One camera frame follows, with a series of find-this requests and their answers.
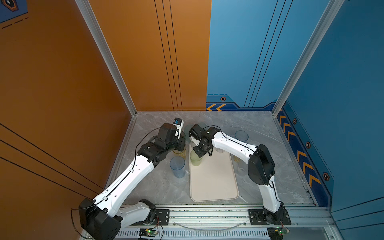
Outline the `clear ribbed glass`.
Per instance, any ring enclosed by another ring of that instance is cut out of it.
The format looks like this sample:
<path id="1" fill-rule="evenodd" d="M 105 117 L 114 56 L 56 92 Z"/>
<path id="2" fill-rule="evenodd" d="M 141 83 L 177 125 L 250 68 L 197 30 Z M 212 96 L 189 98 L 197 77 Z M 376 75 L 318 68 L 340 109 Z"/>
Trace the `clear ribbed glass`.
<path id="1" fill-rule="evenodd" d="M 225 150 L 223 149 L 220 149 L 220 148 L 214 148 L 214 150 L 219 153 L 219 154 L 223 154 L 225 152 Z"/>

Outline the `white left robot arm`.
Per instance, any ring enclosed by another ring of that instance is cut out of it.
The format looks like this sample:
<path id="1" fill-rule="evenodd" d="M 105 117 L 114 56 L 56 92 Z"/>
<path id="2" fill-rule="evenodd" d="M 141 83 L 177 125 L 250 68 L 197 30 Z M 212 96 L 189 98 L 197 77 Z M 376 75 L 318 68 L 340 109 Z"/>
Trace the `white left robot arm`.
<path id="1" fill-rule="evenodd" d="M 163 124 L 158 134 L 136 149 L 134 160 L 126 170 L 93 200 L 83 200 L 77 211 L 81 227 L 94 240 L 113 240 L 121 228 L 135 223 L 150 225 L 155 222 L 156 206 L 143 199 L 137 204 L 123 207 L 122 204 L 167 154 L 185 146 L 184 122 L 175 118 L 172 124 Z"/>

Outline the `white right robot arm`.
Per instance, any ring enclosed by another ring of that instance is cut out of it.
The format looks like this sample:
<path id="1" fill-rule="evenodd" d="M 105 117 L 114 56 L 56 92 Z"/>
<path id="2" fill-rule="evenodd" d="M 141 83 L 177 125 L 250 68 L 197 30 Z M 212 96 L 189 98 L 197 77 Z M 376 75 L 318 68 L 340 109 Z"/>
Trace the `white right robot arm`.
<path id="1" fill-rule="evenodd" d="M 275 184 L 275 162 L 267 146 L 250 145 L 225 134 L 218 126 L 202 128 L 198 124 L 189 130 L 194 152 L 201 158 L 210 156 L 214 148 L 228 152 L 248 165 L 249 178 L 258 185 L 263 210 L 254 217 L 266 225 L 291 225 L 291 218 L 280 200 Z"/>

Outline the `cream plastic tray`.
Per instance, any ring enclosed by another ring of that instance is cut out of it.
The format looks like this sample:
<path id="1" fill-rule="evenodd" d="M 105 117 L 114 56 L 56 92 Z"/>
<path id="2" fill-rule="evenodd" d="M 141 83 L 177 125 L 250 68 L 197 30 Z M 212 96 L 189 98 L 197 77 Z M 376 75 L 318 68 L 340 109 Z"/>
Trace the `cream plastic tray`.
<path id="1" fill-rule="evenodd" d="M 204 155 L 198 166 L 190 161 L 190 196 L 194 202 L 238 198 L 238 184 L 228 152 L 213 150 L 212 156 Z"/>

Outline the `teal frosted glass right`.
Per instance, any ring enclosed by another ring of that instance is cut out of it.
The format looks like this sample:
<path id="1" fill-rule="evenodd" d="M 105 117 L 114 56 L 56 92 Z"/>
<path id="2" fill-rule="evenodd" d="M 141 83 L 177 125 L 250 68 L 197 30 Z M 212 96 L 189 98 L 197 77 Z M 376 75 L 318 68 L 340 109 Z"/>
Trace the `teal frosted glass right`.
<path id="1" fill-rule="evenodd" d="M 204 123 L 204 122 L 200 122 L 198 123 L 198 125 L 201 127 L 201 128 L 205 128 L 206 126 L 208 126 L 207 123 Z"/>

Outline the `amber glass left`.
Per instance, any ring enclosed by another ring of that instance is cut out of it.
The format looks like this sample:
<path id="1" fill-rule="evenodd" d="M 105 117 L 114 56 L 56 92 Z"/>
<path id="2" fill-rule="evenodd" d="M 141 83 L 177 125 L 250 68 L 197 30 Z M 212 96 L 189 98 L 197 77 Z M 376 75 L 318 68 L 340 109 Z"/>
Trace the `amber glass left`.
<path id="1" fill-rule="evenodd" d="M 173 153 L 176 157 L 182 157 L 182 158 L 186 158 L 187 156 L 187 146 L 184 146 L 183 150 L 182 151 L 178 151 L 178 150 L 173 150 Z"/>

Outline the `amber glass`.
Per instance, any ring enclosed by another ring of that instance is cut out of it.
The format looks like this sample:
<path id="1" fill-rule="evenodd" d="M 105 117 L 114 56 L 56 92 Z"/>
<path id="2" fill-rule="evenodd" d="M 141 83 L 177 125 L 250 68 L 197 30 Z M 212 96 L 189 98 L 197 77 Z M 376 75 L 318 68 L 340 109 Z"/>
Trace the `amber glass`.
<path id="1" fill-rule="evenodd" d="M 242 160 L 239 157 L 234 156 L 234 161 L 238 163 L 238 162 L 241 162 Z"/>
<path id="2" fill-rule="evenodd" d="M 186 158 L 187 156 L 187 146 L 184 146 L 183 150 L 182 151 L 178 151 L 178 150 L 173 150 L 173 153 L 176 157 L 182 157 L 182 158 Z"/>

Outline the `pale green frosted glass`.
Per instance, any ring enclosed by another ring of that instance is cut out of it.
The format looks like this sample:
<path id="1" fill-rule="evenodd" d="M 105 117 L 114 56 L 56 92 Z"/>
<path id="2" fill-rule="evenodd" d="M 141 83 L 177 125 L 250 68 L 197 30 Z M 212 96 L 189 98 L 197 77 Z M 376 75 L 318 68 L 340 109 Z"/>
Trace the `pale green frosted glass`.
<path id="1" fill-rule="evenodd" d="M 193 166 L 195 167 L 198 167 L 201 162 L 202 162 L 202 158 L 200 158 L 194 150 L 191 150 L 190 152 L 190 162 Z"/>

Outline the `blue grey glass left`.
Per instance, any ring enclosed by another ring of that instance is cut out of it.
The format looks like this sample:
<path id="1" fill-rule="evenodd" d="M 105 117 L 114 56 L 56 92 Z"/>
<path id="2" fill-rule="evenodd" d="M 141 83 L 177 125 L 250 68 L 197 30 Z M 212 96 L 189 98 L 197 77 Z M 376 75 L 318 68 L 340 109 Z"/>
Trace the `blue grey glass left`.
<path id="1" fill-rule="evenodd" d="M 170 161 L 170 168 L 172 169 L 176 178 L 181 179 L 185 176 L 185 159 L 180 156 L 173 157 Z"/>

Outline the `blue grey glass right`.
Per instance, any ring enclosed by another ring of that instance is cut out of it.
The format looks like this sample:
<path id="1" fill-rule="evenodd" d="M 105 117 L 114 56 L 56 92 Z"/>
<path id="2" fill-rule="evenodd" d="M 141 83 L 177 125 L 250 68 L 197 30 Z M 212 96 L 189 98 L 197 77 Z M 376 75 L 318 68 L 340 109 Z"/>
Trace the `blue grey glass right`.
<path id="1" fill-rule="evenodd" d="M 235 132 L 235 138 L 241 142 L 246 142 L 249 139 L 249 135 L 243 130 L 238 130 Z"/>

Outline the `amber glass right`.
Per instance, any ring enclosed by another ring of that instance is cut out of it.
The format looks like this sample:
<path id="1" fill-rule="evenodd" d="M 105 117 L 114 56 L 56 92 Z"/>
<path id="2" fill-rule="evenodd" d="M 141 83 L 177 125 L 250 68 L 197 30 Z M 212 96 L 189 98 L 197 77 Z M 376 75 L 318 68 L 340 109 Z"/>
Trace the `amber glass right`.
<path id="1" fill-rule="evenodd" d="M 239 157 L 234 156 L 234 161 L 238 163 L 238 162 L 241 162 L 242 160 Z"/>

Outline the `clear glass right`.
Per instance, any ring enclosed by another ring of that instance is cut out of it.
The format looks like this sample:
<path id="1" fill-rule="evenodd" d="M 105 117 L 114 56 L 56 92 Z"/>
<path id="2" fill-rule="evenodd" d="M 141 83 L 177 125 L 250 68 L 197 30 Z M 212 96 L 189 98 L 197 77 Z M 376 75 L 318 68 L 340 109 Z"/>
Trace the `clear glass right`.
<path id="1" fill-rule="evenodd" d="M 245 176 L 248 176 L 248 167 L 247 165 L 242 165 L 242 164 L 238 164 L 238 167 L 237 167 L 237 174 L 241 177 L 245 177 Z"/>

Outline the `green circuit board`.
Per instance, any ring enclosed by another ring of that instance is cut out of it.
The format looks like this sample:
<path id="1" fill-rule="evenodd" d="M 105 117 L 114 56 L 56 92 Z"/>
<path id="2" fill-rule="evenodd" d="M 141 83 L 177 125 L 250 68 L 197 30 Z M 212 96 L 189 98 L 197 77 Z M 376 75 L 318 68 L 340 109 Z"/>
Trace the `green circuit board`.
<path id="1" fill-rule="evenodd" d="M 144 239 L 144 240 L 154 240 L 158 235 L 159 235 L 159 230 L 157 229 L 140 228 L 138 237 L 139 239 Z"/>
<path id="2" fill-rule="evenodd" d="M 267 230 L 271 240 L 283 240 L 285 235 L 291 233 L 291 231 L 287 228 L 268 228 Z"/>

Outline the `aluminium corner post left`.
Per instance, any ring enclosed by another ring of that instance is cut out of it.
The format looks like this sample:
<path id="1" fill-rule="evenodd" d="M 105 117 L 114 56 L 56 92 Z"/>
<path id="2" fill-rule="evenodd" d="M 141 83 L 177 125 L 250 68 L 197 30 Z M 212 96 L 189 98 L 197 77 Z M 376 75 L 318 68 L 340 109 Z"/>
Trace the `aluminium corner post left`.
<path id="1" fill-rule="evenodd" d="M 88 29 L 90 30 L 92 37 L 107 65 L 113 80 L 130 112 L 133 117 L 137 115 L 137 109 L 128 91 L 126 83 L 122 77 L 119 67 L 114 59 L 114 56 L 110 50 L 107 40 L 103 34 L 103 31 L 99 25 L 96 15 L 92 9 L 89 1 L 75 0 L 83 19 L 85 20 Z"/>

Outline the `aluminium corner post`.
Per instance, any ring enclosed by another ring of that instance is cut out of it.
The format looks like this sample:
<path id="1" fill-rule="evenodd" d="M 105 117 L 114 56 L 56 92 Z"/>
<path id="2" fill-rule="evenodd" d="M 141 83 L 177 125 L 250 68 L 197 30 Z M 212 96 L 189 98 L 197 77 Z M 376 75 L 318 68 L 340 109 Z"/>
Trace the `aluminium corner post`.
<path id="1" fill-rule="evenodd" d="M 325 8 L 309 41 L 307 42 L 297 64 L 295 65 L 281 94 L 279 95 L 279 98 L 272 110 L 272 115 L 274 117 L 276 117 L 282 109 L 284 103 L 286 102 L 296 83 L 300 79 L 302 73 L 310 62 L 313 54 L 315 53 L 316 49 L 318 48 L 319 44 L 327 33 L 329 27 L 331 26 L 333 20 L 335 19 L 344 2 L 344 0 L 331 0 L 327 4 L 327 7 Z"/>
<path id="2" fill-rule="evenodd" d="M 99 25 L 96 15 L 92 9 L 89 1 L 75 0 L 83 19 L 85 20 L 88 29 L 90 30 L 92 37 L 107 65 L 113 80 L 130 112 L 133 117 L 137 115 L 137 109 L 128 91 L 126 83 L 122 77 L 119 67 L 114 59 L 114 56 L 110 50 L 107 40 L 103 34 L 103 31 Z"/>

